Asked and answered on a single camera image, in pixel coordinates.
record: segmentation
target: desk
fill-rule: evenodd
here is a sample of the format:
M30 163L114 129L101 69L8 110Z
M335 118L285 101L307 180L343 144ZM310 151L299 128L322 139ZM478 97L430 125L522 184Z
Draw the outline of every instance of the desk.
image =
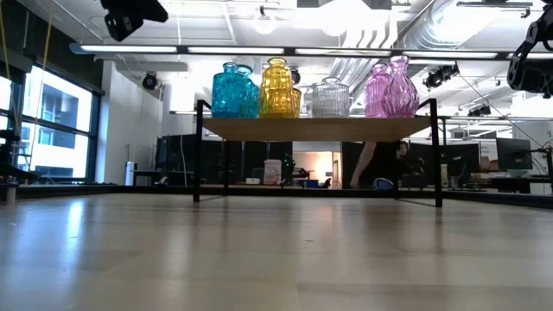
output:
M504 193L530 194L531 183L550 184L548 177L495 177L492 178L492 187Z

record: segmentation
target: wooden tabletop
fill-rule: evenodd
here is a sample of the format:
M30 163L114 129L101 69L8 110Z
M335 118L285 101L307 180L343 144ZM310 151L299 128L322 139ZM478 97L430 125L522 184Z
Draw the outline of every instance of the wooden tabletop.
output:
M429 117L204 119L206 129L230 141L395 142L429 126Z

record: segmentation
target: fluorescent light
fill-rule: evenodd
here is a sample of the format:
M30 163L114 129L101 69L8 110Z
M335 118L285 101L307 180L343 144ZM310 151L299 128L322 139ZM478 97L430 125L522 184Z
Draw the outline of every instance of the fluorescent light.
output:
M453 66L455 65L454 60L410 60L409 65L443 65L443 66Z
M512 53L507 55L507 59L511 59ZM529 60L548 60L553 59L553 53L530 53L526 57Z
M83 45L83 51L97 53L176 53L176 47L125 46L125 45Z
M282 55L283 48L239 48L239 47L189 47L190 54L263 54Z
M405 51L404 55L419 58L442 59L493 59L498 54L493 52L459 52L459 51Z
M203 111L205 115L211 115L210 111ZM170 111L169 114L195 115L196 111Z
M390 51L363 48L297 48L296 55L335 55L335 56L373 56L389 57Z

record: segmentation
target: glass vase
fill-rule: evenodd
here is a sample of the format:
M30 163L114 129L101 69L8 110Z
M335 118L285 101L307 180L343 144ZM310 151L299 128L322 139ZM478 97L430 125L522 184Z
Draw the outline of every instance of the glass vase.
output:
M387 117L414 117L419 98L415 86L407 76L409 56L390 59L390 82L384 91L383 108Z
M328 77L313 85L313 117L349 117L349 87Z
M213 76L213 117L240 117L244 94L244 77L235 63L223 64L223 73Z
M259 113L259 89L250 79L252 72L251 67L238 65L238 73L244 77L244 84L237 90L244 94L240 108L241 117L257 117Z
M292 75L281 57L269 59L259 94L260 117L294 117Z
M388 66L376 64L372 68L372 76L365 88L365 116L386 117L384 113L384 91L390 82Z
M302 105L302 91L292 90L292 105L294 107L294 117L300 117L300 106Z

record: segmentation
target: computer monitor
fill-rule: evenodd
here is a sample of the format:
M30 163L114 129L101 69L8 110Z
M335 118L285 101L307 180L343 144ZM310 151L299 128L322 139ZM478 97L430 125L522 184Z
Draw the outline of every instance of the computer monitor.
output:
M499 169L532 169L530 141L497 138Z

